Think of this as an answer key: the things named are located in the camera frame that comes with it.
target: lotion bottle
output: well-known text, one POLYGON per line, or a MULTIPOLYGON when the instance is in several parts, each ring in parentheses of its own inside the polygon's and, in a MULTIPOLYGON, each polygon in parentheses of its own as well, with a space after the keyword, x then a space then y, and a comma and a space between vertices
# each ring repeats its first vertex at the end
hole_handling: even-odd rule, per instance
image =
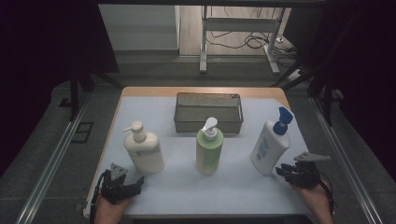
POLYGON ((140 120, 134 121, 131 127, 123 130, 123 132, 130 130, 133 134, 125 138, 124 146, 136 170, 145 175, 162 171, 164 162, 158 135, 146 133, 140 120))
POLYGON ((197 134, 196 167, 204 175, 212 175, 219 166, 224 136, 216 125, 218 121, 215 118, 208 118, 197 134))
POLYGON ((293 120, 293 115, 285 107, 279 108, 278 122, 267 120, 262 128, 259 139, 250 158, 254 166, 263 175, 272 173, 277 161, 290 147, 288 124, 293 120))

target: hand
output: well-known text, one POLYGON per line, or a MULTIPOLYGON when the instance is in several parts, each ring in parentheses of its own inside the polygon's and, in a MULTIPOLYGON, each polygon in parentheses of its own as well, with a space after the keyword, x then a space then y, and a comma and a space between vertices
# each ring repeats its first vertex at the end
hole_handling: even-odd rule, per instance
POLYGON ((300 193, 304 203, 312 211, 319 224, 333 224, 332 215, 330 214, 329 200, 326 191, 321 185, 317 185, 313 189, 302 189, 295 185, 291 187, 300 193))
POLYGON ((126 199, 119 204, 113 204, 99 194, 96 201, 95 224, 118 224, 120 223, 126 207, 132 198, 126 199))

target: green bottle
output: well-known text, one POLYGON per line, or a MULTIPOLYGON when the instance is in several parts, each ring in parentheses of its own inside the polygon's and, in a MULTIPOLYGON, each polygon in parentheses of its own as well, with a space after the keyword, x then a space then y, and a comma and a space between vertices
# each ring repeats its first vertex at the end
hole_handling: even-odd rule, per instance
POLYGON ((204 175, 212 175, 219 166, 224 136, 216 125, 217 119, 208 118, 204 128, 197 134, 196 166, 204 175))

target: bottle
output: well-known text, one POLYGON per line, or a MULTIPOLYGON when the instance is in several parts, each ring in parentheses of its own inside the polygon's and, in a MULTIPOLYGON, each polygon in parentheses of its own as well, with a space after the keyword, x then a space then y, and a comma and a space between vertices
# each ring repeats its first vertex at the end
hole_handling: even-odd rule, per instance
POLYGON ((204 128, 197 134, 196 166, 204 175, 212 175, 219 166, 224 136, 216 125, 218 121, 215 118, 208 118, 204 128))
POLYGON ((155 174, 163 170, 163 154, 160 139, 155 133, 146 133, 143 123, 136 120, 131 127, 123 132, 132 130, 133 134, 124 140, 124 146, 134 163, 134 167, 141 174, 155 174))
POLYGON ((278 122, 271 120, 265 122, 262 133, 250 154, 254 166, 264 175, 272 173, 279 158, 290 147, 287 130, 293 115, 285 107, 280 107, 279 113, 278 122))

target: white pump cap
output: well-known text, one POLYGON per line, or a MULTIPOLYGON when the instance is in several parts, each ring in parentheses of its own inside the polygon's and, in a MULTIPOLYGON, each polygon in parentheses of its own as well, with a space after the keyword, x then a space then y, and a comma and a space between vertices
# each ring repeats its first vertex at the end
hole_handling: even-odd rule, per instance
POLYGON ((205 126, 202 129, 202 132, 205 133, 205 139, 207 141, 212 141, 218 135, 218 130, 216 129, 216 125, 218 125, 218 120, 210 117, 206 120, 205 126))
POLYGON ((146 141, 146 133, 143 131, 143 123, 140 120, 136 120, 131 124, 131 127, 122 130, 123 132, 130 131, 134 133, 134 140, 136 142, 146 141))

